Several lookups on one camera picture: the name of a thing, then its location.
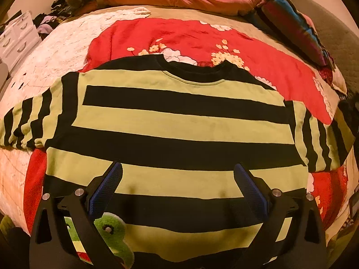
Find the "green black striped frog sweater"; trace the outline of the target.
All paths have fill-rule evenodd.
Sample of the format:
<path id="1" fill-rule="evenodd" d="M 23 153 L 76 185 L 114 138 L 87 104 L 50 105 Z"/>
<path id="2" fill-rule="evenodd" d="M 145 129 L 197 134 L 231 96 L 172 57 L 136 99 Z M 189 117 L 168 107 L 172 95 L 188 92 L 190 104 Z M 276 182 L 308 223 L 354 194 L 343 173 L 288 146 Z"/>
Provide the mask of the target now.
<path id="1" fill-rule="evenodd" d="M 302 195 L 310 173 L 344 163 L 357 135 L 351 99 L 323 123 L 228 61 L 198 67 L 162 55 L 70 72 L 1 120 L 1 146 L 46 150 L 48 193 L 121 162 L 124 177 L 94 225 L 133 268 L 231 266 L 261 227 L 234 166 Z"/>

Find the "pile of dark clothes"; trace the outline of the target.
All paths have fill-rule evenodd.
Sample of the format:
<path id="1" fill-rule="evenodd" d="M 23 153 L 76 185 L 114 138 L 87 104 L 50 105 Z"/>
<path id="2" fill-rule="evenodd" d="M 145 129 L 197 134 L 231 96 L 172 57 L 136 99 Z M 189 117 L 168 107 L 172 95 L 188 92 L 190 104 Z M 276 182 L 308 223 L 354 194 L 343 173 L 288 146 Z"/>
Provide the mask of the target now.
<path id="1" fill-rule="evenodd" d="M 51 5 L 49 14 L 38 14 L 33 20 L 37 32 L 44 40 L 57 26 L 71 17 L 72 9 L 66 0 L 56 0 Z"/>

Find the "white peach plush blanket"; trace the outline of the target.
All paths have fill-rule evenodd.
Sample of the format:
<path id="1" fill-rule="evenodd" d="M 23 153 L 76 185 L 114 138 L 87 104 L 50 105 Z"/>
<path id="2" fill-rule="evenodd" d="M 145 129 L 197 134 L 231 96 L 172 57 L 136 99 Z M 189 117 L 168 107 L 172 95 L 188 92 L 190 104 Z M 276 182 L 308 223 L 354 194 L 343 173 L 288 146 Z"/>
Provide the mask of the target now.
<path id="1" fill-rule="evenodd" d="M 145 7 L 98 10 L 61 23 L 26 57 L 1 98 L 1 115 L 24 99 L 44 92 L 59 77 L 80 70 L 91 41 L 117 20 L 147 18 Z M 26 229 L 24 183 L 31 153 L 1 149 L 1 212 Z"/>

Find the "white plastic drawer unit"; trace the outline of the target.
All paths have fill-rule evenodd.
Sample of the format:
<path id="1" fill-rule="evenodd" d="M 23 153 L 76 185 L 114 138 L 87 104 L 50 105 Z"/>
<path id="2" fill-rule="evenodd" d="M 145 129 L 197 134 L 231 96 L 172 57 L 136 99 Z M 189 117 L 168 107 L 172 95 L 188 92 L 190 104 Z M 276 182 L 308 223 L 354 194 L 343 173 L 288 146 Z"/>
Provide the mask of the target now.
<path id="1" fill-rule="evenodd" d="M 27 53 L 41 42 L 35 27 L 31 12 L 26 11 L 12 20 L 1 34 L 1 62 L 9 72 L 21 61 Z"/>

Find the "grey padded headboard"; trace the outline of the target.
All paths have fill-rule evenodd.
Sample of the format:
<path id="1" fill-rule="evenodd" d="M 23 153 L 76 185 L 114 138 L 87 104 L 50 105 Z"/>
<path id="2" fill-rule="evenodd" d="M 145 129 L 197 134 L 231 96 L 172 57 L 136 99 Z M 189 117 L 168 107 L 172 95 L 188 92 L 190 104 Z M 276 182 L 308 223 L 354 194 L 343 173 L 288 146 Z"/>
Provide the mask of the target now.
<path id="1" fill-rule="evenodd" d="M 340 19 L 312 0 L 291 0 L 309 16 L 320 41 L 333 57 L 350 92 L 358 92 L 358 36 Z"/>

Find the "red floral blanket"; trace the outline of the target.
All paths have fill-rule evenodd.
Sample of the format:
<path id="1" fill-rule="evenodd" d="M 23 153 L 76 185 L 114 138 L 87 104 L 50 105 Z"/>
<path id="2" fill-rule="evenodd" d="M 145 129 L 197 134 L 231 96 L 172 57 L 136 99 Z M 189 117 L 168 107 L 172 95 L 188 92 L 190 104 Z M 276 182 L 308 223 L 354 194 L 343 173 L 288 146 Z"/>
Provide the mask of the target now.
<path id="1" fill-rule="evenodd" d="M 60 66 L 86 72 L 110 60 L 126 56 L 163 54 L 167 61 L 198 66 L 216 66 L 228 60 L 269 86 L 274 87 L 286 100 L 303 101 L 319 119 L 329 120 L 328 99 L 333 90 L 321 75 L 332 76 L 328 67 L 313 67 L 288 55 L 286 47 L 264 43 L 228 26 L 215 26 L 201 21 L 182 21 L 145 18 L 118 21 L 95 34 L 85 45 L 85 62 L 69 65 L 69 59 Z M 46 170 L 46 153 L 36 149 L 27 168 L 24 185 L 24 217 L 28 232 L 32 232 Z M 315 196 L 324 228 L 328 229 L 339 215 L 347 192 L 348 177 L 343 167 L 333 172 L 312 173 L 308 189 Z"/>

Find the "striped colourful pillow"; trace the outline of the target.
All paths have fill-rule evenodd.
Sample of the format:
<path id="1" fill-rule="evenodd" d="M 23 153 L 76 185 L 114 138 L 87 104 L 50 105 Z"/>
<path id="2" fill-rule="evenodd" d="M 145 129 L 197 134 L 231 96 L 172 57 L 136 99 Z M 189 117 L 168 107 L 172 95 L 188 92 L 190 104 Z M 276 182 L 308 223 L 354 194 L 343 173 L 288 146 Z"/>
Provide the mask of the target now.
<path id="1" fill-rule="evenodd" d="M 264 0 L 257 14 L 271 31 L 305 59 L 317 66 L 334 68 L 332 57 L 315 28 L 290 0 Z"/>

